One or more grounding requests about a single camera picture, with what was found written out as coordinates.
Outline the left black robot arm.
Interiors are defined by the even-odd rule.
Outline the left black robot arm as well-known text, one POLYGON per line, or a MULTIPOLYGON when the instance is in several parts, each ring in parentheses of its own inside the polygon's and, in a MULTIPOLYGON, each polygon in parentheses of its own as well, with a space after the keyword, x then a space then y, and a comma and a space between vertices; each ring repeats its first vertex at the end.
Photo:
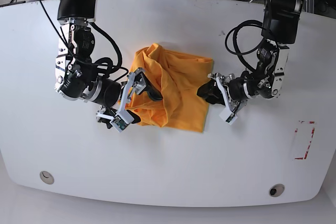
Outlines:
POLYGON ((233 105, 236 114, 243 102, 261 96, 274 98, 280 91, 287 58, 281 52, 296 41, 303 0, 265 0, 263 21, 246 20, 227 34, 233 49, 228 52, 238 57, 246 68, 240 77, 210 74, 209 82, 199 87, 197 96, 209 104, 233 105), (245 27, 261 29, 262 40, 253 49, 242 52, 238 33, 245 27))

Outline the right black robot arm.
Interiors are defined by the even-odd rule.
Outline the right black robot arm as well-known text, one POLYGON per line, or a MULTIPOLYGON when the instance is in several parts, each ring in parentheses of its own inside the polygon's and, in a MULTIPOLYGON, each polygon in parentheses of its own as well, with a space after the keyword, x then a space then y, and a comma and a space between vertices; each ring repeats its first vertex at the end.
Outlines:
POLYGON ((142 67, 127 70, 125 82, 110 79, 121 70, 122 54, 116 42, 95 23, 97 0, 60 0, 57 19, 60 23, 59 48, 56 58, 55 91, 68 100, 83 100, 100 105, 96 113, 99 123, 123 131, 141 118, 126 106, 133 95, 147 93, 153 101, 163 99, 142 67), (93 61, 96 40, 92 30, 106 38, 117 54, 117 61, 103 57, 93 61))

